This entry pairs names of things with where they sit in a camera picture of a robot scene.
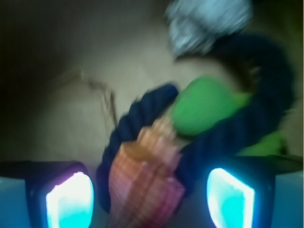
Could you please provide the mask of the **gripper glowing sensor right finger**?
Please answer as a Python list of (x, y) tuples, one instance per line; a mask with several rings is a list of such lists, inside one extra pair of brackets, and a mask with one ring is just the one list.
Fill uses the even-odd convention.
[(302, 228), (304, 161), (295, 155), (233, 156), (215, 162), (206, 197), (218, 228)]

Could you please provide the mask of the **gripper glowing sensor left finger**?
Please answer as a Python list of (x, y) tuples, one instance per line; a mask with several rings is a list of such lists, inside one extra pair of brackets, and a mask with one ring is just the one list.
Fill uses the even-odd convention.
[(78, 161), (2, 161), (2, 228), (87, 228), (95, 192)]

